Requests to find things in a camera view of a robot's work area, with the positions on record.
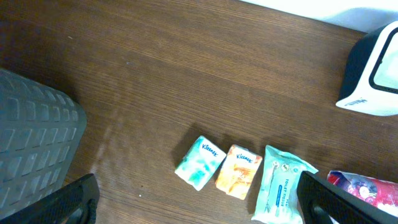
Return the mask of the teal toilet tissue pack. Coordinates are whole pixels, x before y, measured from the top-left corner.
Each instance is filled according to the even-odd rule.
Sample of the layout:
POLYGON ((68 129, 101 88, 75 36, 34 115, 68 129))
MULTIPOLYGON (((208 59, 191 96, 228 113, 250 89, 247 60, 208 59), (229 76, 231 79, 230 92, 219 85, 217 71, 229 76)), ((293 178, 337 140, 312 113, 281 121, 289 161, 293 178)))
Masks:
POLYGON ((298 210, 297 186, 303 171, 314 166, 289 152, 267 145, 261 188, 252 220, 263 223, 303 223, 298 210))

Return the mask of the white black barcode scanner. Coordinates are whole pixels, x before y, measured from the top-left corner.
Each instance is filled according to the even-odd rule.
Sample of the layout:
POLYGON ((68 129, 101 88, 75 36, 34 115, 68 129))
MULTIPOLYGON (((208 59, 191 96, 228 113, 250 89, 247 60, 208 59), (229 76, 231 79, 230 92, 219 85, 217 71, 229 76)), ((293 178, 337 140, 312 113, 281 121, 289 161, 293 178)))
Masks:
POLYGON ((357 41, 349 53, 336 106, 374 116, 397 114, 397 22, 357 41))

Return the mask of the red purple tissue pack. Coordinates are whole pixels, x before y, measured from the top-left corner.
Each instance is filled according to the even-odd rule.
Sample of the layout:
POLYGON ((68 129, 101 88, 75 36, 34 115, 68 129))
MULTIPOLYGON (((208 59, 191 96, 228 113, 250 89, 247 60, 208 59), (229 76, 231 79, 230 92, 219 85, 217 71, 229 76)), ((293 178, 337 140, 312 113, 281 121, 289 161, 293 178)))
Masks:
POLYGON ((337 170, 329 172, 327 181, 368 204, 397 217, 396 183, 337 170))

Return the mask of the orange Kleenex tissue pack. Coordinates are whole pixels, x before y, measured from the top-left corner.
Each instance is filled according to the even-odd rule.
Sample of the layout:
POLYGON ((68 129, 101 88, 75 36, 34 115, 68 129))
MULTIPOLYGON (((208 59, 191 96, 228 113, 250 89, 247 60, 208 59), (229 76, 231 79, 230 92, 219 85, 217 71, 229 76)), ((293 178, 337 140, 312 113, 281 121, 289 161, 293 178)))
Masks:
POLYGON ((263 158, 246 148, 233 144, 221 167, 216 188, 244 200, 263 158))

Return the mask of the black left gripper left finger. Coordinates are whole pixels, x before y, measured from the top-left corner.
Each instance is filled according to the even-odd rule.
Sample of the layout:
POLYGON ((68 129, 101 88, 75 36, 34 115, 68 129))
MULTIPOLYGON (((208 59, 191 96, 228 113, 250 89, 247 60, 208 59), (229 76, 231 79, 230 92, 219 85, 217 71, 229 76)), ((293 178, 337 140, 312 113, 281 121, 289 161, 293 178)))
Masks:
POLYGON ((86 174, 39 201, 1 220, 5 224, 95 224, 100 190, 86 174))

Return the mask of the green Kleenex tissue pack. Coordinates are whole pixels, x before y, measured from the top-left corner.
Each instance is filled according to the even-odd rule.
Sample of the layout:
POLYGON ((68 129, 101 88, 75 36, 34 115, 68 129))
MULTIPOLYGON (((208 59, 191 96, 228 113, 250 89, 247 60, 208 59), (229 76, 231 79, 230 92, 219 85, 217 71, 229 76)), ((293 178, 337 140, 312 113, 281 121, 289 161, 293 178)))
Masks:
POLYGON ((199 136, 175 169, 186 183, 200 191, 224 161, 226 153, 204 136, 199 136))

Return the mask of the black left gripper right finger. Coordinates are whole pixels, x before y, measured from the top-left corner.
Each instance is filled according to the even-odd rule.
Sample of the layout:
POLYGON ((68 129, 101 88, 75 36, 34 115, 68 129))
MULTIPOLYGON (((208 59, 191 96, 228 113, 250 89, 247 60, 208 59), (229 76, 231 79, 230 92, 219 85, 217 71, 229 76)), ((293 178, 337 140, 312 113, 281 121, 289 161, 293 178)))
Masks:
POLYGON ((394 224, 397 217, 372 205, 317 177, 303 171, 297 186, 297 197, 306 224, 326 223, 365 223, 394 224))

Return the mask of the dark grey plastic basket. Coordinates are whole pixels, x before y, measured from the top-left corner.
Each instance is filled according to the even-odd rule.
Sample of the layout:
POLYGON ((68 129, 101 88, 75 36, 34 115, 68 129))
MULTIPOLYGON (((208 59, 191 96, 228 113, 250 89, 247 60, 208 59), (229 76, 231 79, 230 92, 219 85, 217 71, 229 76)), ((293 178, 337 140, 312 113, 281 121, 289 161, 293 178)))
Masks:
POLYGON ((86 124, 65 93, 1 69, 1 218, 61 188, 86 124))

